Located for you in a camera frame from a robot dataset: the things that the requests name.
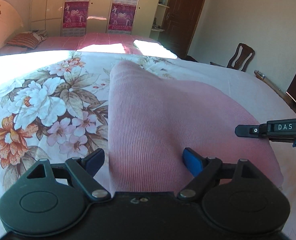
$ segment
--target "wooden chair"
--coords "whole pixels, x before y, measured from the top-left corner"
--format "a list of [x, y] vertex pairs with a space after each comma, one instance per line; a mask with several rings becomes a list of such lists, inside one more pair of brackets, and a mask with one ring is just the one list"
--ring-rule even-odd
[[[232, 66], [233, 62], [235, 61], [235, 59], [238, 56], [240, 47], [242, 47], [242, 52], [241, 52], [239, 58], [236, 60], [234, 66]], [[255, 51], [251, 47], [247, 46], [246, 44], [239, 43], [235, 55], [228, 62], [227, 68], [233, 68], [233, 69], [239, 70], [242, 67], [245, 60], [249, 57], [249, 59], [245, 62], [244, 66], [242, 68], [242, 71], [246, 72], [246, 69], [247, 69], [249, 63], [252, 61], [254, 56], [255, 56]], [[210, 62], [210, 64], [214, 65], [214, 66], [224, 67], [224, 66], [216, 64], [214, 62]]]

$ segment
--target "headboard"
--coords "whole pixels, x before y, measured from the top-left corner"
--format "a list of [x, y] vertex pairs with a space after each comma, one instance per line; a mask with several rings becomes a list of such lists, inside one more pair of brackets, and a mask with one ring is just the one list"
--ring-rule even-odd
[[23, 31], [18, 12], [6, 1], [0, 0], [0, 48], [14, 35]]

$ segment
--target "striped pillow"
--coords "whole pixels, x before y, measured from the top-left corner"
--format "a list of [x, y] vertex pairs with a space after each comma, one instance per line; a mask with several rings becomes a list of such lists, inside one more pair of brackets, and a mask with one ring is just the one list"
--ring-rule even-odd
[[45, 38], [36, 33], [20, 33], [7, 42], [9, 45], [35, 49]]

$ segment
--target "folded pink clothing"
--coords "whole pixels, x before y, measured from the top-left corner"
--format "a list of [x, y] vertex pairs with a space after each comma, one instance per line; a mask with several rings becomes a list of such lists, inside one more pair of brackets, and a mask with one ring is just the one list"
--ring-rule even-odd
[[161, 79], [130, 61], [115, 66], [110, 78], [111, 192], [178, 192], [192, 179], [182, 161], [185, 147], [224, 163], [247, 158], [277, 187], [282, 185], [269, 141], [235, 135], [237, 125], [258, 122], [220, 90]]

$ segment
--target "shelf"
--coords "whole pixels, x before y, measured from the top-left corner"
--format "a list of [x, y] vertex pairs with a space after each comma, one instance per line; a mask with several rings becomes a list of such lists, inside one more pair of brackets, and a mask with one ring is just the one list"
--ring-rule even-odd
[[159, 5], [159, 6], [162, 6], [162, 7], [165, 7], [165, 8], [170, 8], [169, 6], [167, 6], [167, 5], [163, 5], [163, 4], [161, 4], [161, 3], [159, 3], [158, 5]]
[[163, 29], [151, 29], [153, 32], [163, 32], [164, 30]]

